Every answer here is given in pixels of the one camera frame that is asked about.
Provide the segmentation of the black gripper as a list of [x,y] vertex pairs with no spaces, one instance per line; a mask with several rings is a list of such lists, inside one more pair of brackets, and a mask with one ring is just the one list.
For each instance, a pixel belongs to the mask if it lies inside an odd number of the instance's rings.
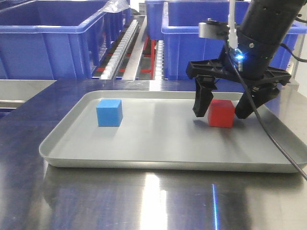
[[[195,78],[195,116],[205,116],[213,99],[212,91],[217,89],[215,78],[239,82],[235,70],[247,86],[254,86],[249,90],[256,108],[276,98],[280,91],[272,83],[286,85],[291,78],[286,70],[269,66],[280,44],[278,39],[264,40],[240,35],[239,52],[231,49],[225,39],[217,59],[190,61],[186,74],[190,79]],[[235,114],[239,119],[246,119],[253,112],[247,93],[244,92],[235,108]]]

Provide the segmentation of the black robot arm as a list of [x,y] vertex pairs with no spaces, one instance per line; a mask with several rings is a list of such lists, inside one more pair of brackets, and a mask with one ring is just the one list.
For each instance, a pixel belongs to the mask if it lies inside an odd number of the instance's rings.
[[197,117],[205,115],[213,99],[215,79],[243,80],[247,85],[235,108],[239,119],[253,112],[248,93],[256,107],[278,96],[277,84],[286,85],[291,75],[269,64],[306,3],[305,0],[253,0],[237,28],[242,61],[236,60],[234,52],[224,44],[217,59],[188,63],[186,74],[196,83],[193,111]]

